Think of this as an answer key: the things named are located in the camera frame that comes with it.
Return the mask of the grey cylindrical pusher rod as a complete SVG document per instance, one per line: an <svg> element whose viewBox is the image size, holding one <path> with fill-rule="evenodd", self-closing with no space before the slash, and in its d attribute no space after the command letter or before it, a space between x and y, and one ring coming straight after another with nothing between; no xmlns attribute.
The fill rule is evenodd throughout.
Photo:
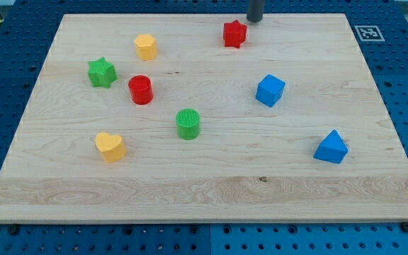
<svg viewBox="0 0 408 255"><path fill-rule="evenodd" d="M249 0L246 19L251 23L258 23L264 14L264 0Z"/></svg>

